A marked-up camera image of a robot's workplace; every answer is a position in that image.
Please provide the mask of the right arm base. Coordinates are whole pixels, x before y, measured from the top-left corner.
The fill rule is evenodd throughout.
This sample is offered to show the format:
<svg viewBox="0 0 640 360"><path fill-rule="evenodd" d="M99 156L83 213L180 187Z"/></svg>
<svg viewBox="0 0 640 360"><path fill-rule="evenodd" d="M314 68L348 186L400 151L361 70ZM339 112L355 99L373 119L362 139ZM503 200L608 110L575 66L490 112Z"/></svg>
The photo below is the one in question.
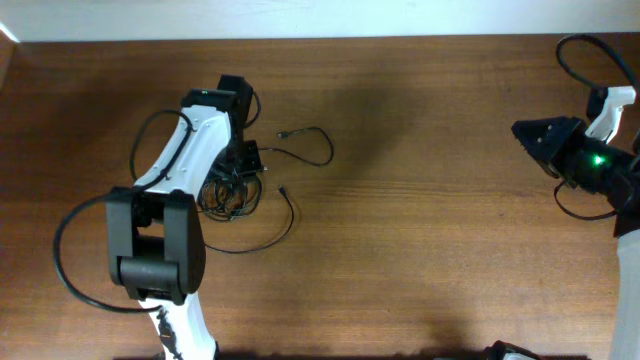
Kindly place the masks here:
<svg viewBox="0 0 640 360"><path fill-rule="evenodd" d="M541 360L537 354L513 345L511 343L496 341L484 350L486 360Z"/></svg>

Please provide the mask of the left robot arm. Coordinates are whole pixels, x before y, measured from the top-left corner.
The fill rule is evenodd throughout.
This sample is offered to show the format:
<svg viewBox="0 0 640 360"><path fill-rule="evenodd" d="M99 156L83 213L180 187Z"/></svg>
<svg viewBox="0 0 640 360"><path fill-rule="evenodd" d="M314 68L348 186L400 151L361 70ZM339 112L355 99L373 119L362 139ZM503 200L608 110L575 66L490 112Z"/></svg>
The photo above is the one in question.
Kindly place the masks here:
<svg viewBox="0 0 640 360"><path fill-rule="evenodd" d="M164 359L219 355L198 297L206 249L197 202L211 180L239 182L262 171L255 141L243 137L254 99L241 76L190 90L160 157L106 203L111 280L148 311Z"/></svg>

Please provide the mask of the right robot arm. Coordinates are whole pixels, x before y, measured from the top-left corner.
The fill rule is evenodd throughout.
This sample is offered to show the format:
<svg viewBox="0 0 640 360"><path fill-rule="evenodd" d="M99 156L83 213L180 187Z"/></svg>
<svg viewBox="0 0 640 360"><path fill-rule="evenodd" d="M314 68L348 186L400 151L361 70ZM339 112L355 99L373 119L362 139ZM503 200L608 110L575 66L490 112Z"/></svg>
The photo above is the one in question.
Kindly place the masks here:
<svg viewBox="0 0 640 360"><path fill-rule="evenodd" d="M619 298L609 357L639 357L639 158L586 134L575 117L520 120L511 127L528 155L551 177L606 197L617 239Z"/></svg>

